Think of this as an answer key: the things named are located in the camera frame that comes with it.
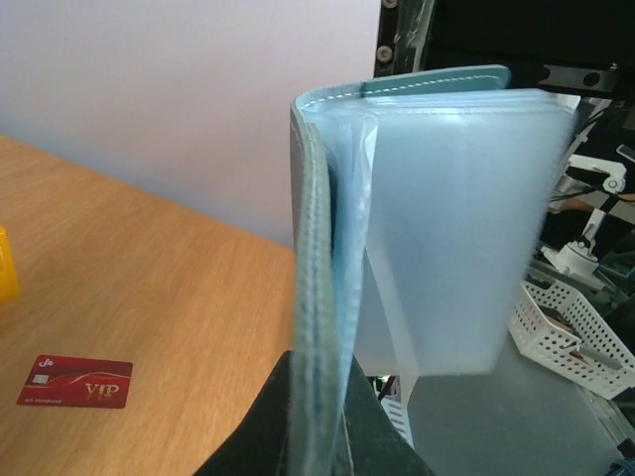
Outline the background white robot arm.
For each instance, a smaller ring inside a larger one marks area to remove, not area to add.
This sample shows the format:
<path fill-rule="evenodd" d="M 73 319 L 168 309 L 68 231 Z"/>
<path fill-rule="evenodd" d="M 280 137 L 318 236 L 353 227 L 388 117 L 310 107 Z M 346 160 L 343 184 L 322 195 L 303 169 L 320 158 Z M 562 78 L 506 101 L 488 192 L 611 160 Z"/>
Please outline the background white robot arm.
<path fill-rule="evenodd" d="M 202 475 L 634 471 L 634 5 L 398 1 L 290 105 L 294 344 Z"/>

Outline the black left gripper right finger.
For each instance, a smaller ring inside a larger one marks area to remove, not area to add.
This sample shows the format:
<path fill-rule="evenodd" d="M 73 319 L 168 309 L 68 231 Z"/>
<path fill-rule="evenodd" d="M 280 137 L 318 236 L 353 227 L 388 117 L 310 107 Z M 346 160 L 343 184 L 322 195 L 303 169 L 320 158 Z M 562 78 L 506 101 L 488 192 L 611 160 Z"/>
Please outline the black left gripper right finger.
<path fill-rule="evenodd" d="M 400 435 L 356 359 L 341 418 L 342 475 L 434 475 Z"/>

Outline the red VIP card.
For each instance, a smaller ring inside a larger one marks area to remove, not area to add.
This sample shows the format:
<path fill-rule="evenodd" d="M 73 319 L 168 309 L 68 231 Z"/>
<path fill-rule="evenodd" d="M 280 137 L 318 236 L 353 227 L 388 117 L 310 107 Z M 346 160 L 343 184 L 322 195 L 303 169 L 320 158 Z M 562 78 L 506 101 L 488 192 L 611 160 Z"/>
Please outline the red VIP card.
<path fill-rule="evenodd" d="M 123 409 L 133 363 L 39 355 L 18 397 L 20 406 Z"/>

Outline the white perforated basket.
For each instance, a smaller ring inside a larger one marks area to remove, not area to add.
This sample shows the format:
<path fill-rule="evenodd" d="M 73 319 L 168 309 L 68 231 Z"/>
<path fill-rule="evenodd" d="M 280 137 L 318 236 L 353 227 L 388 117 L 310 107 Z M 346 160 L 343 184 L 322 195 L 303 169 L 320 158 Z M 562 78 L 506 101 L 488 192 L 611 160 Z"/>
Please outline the white perforated basket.
<path fill-rule="evenodd" d="M 509 332 L 521 355 L 607 400 L 634 387 L 634 355 L 569 285 L 523 282 Z"/>

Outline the yellow plastic bin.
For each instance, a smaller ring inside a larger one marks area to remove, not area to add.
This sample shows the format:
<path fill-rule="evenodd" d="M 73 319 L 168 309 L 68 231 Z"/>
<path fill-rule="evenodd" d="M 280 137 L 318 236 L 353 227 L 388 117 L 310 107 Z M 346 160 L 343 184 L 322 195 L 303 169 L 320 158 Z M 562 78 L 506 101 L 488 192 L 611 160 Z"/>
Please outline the yellow plastic bin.
<path fill-rule="evenodd" d="M 7 231 L 0 228 L 0 300 L 16 298 L 20 288 Z"/>

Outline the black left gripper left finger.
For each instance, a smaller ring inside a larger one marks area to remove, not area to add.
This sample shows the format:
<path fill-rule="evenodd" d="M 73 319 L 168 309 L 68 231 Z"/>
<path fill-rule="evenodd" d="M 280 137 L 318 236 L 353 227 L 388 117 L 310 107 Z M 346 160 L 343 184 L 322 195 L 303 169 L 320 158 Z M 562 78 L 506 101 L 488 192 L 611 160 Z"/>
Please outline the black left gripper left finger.
<path fill-rule="evenodd" d="M 195 471 L 205 476 L 287 473 L 291 351 L 284 352 L 241 423 Z"/>

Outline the teal card holder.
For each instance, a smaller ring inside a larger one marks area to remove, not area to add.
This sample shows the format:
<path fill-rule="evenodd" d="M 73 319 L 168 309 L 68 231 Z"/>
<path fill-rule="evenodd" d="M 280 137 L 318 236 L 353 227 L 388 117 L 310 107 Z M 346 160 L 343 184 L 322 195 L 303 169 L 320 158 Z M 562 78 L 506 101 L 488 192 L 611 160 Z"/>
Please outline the teal card holder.
<path fill-rule="evenodd" d="M 575 122 L 509 80 L 455 67 L 293 100 L 291 474 L 352 472 L 354 367 L 404 397 L 494 369 Z"/>

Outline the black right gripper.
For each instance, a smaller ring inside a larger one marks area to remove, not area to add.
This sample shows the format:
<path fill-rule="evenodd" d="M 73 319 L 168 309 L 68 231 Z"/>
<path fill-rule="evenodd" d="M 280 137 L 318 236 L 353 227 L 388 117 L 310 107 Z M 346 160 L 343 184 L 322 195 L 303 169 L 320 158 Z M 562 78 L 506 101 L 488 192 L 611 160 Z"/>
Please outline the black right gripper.
<path fill-rule="evenodd" d="M 513 87 L 634 96 L 631 1 L 384 1 L 374 73 L 500 64 Z"/>

